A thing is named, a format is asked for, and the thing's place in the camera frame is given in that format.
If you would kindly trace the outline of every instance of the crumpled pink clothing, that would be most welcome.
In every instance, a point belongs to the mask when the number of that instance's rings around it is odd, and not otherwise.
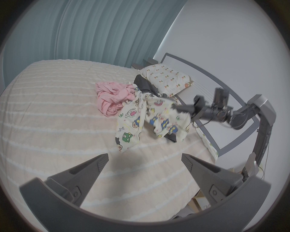
[[[96,83],[98,109],[107,117],[115,115],[123,108],[122,102],[135,99],[135,88],[131,84],[117,82]]]

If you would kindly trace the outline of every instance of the pile of clothes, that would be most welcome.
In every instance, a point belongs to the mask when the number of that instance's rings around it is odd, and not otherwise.
[[[96,83],[98,109],[107,117],[118,113],[116,144],[121,152],[139,143],[144,122],[158,138],[182,141],[189,130],[189,113],[172,108],[176,101],[160,94],[148,80],[137,75],[133,84]]]

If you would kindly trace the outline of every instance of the cartoon print shirt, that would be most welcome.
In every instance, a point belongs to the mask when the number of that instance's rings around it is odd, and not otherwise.
[[[142,93],[135,87],[135,100],[125,102],[118,117],[115,139],[121,153],[139,143],[144,121],[154,126],[157,137],[174,133],[182,141],[191,123],[190,114],[171,109],[172,100]]]

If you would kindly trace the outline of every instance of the curtain fold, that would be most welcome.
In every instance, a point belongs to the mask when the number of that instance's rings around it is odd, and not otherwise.
[[[33,62],[80,59],[130,67],[153,57],[186,0],[39,0],[6,42],[7,86]]]

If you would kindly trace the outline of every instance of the headboard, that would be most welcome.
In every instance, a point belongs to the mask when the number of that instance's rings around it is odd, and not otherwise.
[[[161,63],[174,68],[176,71],[186,73],[194,81],[192,86],[177,94],[176,97],[182,104],[193,104],[193,99],[196,95],[203,95],[208,104],[211,104],[215,88],[222,87],[229,90],[228,105],[233,107],[234,110],[245,105],[245,102],[230,87],[195,64],[169,53],[165,53]],[[201,126],[206,122],[204,120],[198,120],[196,124]],[[259,123],[258,118],[254,116],[240,130],[229,129],[229,125],[214,122],[201,126],[200,129],[217,150],[218,156],[220,157],[238,146],[255,132],[259,127]]]

